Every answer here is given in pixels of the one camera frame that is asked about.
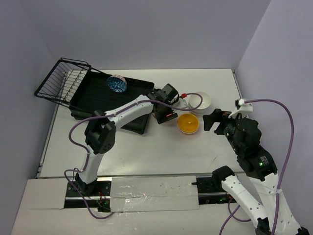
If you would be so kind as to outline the blue patterned bowl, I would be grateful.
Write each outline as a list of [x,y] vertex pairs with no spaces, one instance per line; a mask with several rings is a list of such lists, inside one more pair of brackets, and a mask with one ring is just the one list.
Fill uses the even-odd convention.
[[117,93],[123,93],[127,89],[127,81],[126,79],[121,75],[112,75],[107,79],[107,85],[108,87]]

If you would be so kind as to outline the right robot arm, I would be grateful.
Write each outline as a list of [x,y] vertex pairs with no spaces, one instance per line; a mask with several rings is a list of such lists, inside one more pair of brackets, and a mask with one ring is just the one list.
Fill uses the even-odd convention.
[[257,235],[307,235],[309,231],[295,220],[283,192],[278,187],[279,173],[272,156],[260,145],[258,122],[238,114],[215,109],[203,116],[204,130],[227,138],[237,162],[256,188],[260,201],[241,185],[228,166],[212,172],[212,185],[217,191],[228,192],[246,212]]

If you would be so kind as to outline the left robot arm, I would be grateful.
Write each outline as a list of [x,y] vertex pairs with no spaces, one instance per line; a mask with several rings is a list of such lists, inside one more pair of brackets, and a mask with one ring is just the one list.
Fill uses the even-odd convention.
[[87,156],[82,169],[75,175],[79,191],[84,195],[95,191],[100,163],[104,154],[114,146],[117,130],[150,113],[159,124],[177,118],[178,115],[171,105],[178,99],[178,91],[172,85],[166,84],[163,89],[150,90],[119,108],[105,113],[95,111],[93,116],[88,118],[85,129]]

